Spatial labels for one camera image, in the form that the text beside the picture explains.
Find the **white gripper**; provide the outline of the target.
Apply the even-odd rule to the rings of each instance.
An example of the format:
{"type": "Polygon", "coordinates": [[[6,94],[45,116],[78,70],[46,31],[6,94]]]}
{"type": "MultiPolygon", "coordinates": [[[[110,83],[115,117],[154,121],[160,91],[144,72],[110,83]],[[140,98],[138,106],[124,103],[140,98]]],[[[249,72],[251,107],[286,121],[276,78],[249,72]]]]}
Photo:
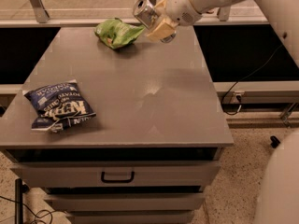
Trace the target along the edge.
{"type": "Polygon", "coordinates": [[[175,38],[179,25],[194,25],[202,18],[190,0],[160,0],[154,8],[158,15],[166,13],[168,17],[160,17],[147,32],[146,37],[153,42],[169,43],[175,38]]]}

